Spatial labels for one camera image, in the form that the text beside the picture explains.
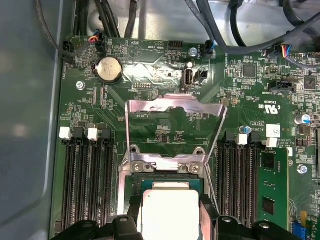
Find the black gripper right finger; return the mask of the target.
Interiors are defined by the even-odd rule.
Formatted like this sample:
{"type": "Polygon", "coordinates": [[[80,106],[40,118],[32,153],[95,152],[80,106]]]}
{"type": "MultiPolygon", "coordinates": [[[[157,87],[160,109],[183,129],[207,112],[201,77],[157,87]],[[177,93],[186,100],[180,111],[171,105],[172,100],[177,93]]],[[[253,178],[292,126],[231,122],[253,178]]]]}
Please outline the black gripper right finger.
{"type": "Polygon", "coordinates": [[[258,221],[248,228],[234,217],[219,215],[208,196],[199,197],[199,207],[199,226],[204,240],[296,240],[298,238],[270,221],[258,221]]]}

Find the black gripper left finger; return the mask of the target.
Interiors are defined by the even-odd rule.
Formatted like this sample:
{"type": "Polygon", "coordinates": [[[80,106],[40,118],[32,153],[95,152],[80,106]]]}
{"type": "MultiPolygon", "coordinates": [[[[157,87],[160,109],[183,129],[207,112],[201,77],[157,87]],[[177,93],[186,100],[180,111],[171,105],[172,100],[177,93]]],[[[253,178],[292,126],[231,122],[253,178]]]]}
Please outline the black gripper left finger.
{"type": "Polygon", "coordinates": [[[141,240],[138,215],[141,196],[132,196],[125,215],[117,215],[111,223],[100,227],[96,221],[81,220],[56,236],[57,240],[141,240]]]}

